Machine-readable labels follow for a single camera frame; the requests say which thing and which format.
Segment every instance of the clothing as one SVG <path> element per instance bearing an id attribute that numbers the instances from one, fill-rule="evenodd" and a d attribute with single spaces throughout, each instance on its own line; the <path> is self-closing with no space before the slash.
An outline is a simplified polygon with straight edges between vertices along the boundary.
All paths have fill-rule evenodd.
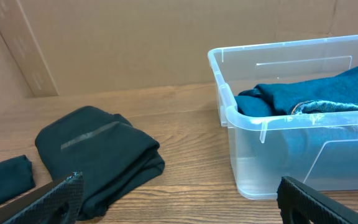
<path id="1" fill-rule="evenodd" d="M 82 172 L 79 220 L 103 216 L 109 205 L 163 172 L 159 143 L 119 114 L 80 108 L 47 126 L 35 145 L 53 180 Z"/>
<path id="2" fill-rule="evenodd" d="M 253 117 L 358 111 L 358 67 L 331 78 L 291 84 L 259 84 L 235 97 L 240 113 Z M 267 172 L 303 180 L 358 178 L 358 125 L 243 130 L 241 141 Z"/>
<path id="3" fill-rule="evenodd" d="M 0 162 L 0 204 L 35 187 L 31 167 L 26 156 Z"/>

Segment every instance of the storage box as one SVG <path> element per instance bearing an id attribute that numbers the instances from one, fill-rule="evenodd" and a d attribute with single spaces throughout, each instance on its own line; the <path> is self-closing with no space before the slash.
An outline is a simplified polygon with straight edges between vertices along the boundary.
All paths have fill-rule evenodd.
<path id="1" fill-rule="evenodd" d="M 284 175 L 316 190 L 358 189 L 358 111 L 253 118 L 234 99 L 258 83 L 332 77 L 358 66 L 358 35 L 223 47 L 208 58 L 240 194 L 275 198 Z M 341 128 L 356 131 L 341 136 Z"/>

